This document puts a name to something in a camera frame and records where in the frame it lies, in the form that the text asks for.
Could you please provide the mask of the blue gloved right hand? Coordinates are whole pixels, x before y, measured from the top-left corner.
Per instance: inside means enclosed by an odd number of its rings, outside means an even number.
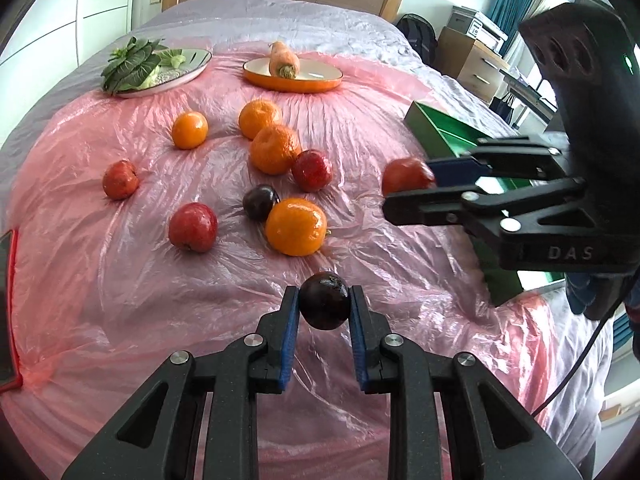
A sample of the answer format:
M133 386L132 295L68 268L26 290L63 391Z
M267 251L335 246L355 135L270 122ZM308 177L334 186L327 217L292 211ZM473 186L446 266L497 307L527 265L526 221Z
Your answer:
M601 321L622 304L632 325L639 324L639 280L631 275L567 273L565 291L570 310Z

